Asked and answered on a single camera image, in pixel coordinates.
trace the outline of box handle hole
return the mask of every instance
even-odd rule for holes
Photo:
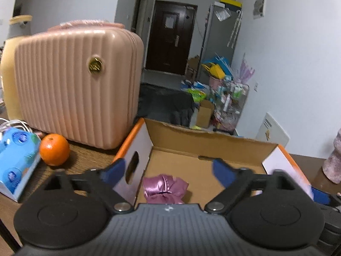
[[[135,151],[126,170],[126,182],[129,185],[133,182],[134,173],[138,164],[139,164],[139,154],[137,151]]]

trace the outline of bottle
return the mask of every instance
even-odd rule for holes
[[[227,112],[227,109],[229,108],[230,106],[230,102],[231,102],[231,95],[229,94],[226,98],[226,101],[225,101],[225,104],[224,104],[224,109],[223,111],[224,112]]]
[[[10,19],[8,37],[1,58],[0,74],[3,86],[3,99],[10,120],[23,120],[15,83],[14,52],[19,42],[31,35],[31,20],[32,16],[30,15],[20,15]]]

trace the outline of dark wooden door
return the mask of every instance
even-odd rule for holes
[[[184,75],[197,6],[156,1],[146,68]]]

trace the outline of orange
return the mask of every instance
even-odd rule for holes
[[[49,134],[40,143],[39,153],[42,160],[49,166],[60,166],[70,155],[70,145],[65,137]]]

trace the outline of pink vase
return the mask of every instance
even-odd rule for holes
[[[334,139],[334,148],[330,157],[323,163],[322,170],[330,181],[339,184],[341,182],[341,129]]]

